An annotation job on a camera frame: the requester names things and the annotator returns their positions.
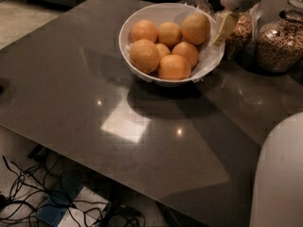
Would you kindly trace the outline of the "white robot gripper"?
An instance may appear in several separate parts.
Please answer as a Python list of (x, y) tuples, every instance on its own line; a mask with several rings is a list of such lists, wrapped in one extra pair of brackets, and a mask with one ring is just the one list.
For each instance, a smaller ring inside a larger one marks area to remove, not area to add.
[(221, 5), (226, 10), (219, 13), (217, 16), (217, 22), (220, 26), (213, 43), (217, 46), (222, 45), (235, 29), (239, 20), (239, 15), (234, 11), (246, 11), (251, 9), (259, 1), (260, 0), (220, 0)]

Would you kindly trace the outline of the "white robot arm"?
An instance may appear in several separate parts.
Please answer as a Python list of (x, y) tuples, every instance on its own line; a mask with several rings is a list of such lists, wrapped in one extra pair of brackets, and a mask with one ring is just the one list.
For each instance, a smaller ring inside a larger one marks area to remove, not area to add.
[[(260, 0), (220, 0), (226, 9), (215, 42), (222, 44), (238, 11)], [(278, 123), (268, 134), (254, 182), (249, 227), (303, 227), (303, 113)]]

